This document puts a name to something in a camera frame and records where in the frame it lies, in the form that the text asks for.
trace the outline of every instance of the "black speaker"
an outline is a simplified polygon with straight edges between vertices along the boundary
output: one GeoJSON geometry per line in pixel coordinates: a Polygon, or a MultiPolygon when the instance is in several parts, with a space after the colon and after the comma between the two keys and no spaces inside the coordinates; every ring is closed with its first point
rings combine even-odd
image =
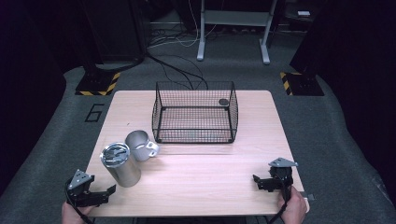
{"type": "Polygon", "coordinates": [[[144,58],[150,35],[143,0],[80,0],[102,62],[144,58]]]}

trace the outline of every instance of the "yellow and black hazard tape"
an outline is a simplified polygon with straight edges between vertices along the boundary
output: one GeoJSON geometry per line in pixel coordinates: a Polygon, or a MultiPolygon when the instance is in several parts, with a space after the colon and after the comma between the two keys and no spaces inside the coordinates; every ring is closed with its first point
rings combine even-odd
{"type": "Polygon", "coordinates": [[[76,95],[109,95],[113,92],[114,88],[116,87],[117,81],[119,80],[120,73],[114,75],[113,79],[111,80],[110,85],[108,86],[106,91],[76,91],[76,95]]]}
{"type": "Polygon", "coordinates": [[[282,78],[283,87],[285,88],[286,94],[287,95],[293,95],[293,91],[291,90],[290,84],[288,82],[288,78],[286,76],[287,74],[289,74],[289,75],[300,75],[300,73],[285,73],[285,72],[281,72],[280,73],[280,77],[282,78]]]}

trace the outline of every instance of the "stainless steel tumbler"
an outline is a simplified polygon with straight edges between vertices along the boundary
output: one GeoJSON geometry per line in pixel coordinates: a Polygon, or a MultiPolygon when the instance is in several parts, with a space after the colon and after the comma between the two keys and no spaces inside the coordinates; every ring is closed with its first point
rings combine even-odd
{"type": "Polygon", "coordinates": [[[100,159],[120,186],[129,188],[139,181],[141,171],[126,144],[112,143],[106,146],[100,159]]]}

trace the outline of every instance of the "gray carpet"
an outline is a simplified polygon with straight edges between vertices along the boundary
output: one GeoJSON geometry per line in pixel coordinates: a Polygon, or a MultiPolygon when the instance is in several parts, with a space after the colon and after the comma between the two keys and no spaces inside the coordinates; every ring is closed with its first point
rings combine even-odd
{"type": "MultiPolygon", "coordinates": [[[[307,193],[317,198],[305,223],[396,223],[394,206],[381,188],[377,172],[350,137],[332,90],[318,77],[323,97],[288,96],[280,72],[293,72],[289,62],[302,38],[276,35],[269,49],[271,64],[263,65],[259,35],[218,36],[206,43],[205,60],[196,62],[197,43],[149,49],[159,59],[199,74],[208,81],[231,80],[238,90],[268,90],[273,94],[291,152],[307,193]],[[176,55],[190,60],[180,59],[176,55]]],[[[167,69],[173,80],[182,75],[167,69]]],[[[82,68],[64,74],[64,98],[32,153],[0,199],[0,223],[60,223],[64,182],[76,169],[85,170],[113,94],[76,96],[82,68]],[[84,122],[93,104],[103,110],[98,122],[84,122]]],[[[154,90],[167,80],[163,68],[146,59],[122,72],[115,91],[154,90]]],[[[265,223],[246,217],[247,223],[265,223]]],[[[97,218],[96,223],[146,223],[144,218],[97,218]]]]}

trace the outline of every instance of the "tumbler lid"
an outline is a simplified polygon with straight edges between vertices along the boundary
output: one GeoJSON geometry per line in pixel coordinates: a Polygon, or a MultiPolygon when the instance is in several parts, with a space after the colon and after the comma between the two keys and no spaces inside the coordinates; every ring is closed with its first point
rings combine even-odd
{"type": "Polygon", "coordinates": [[[100,159],[106,167],[118,167],[128,160],[130,153],[126,144],[117,142],[106,146],[100,154],[100,159]]]}

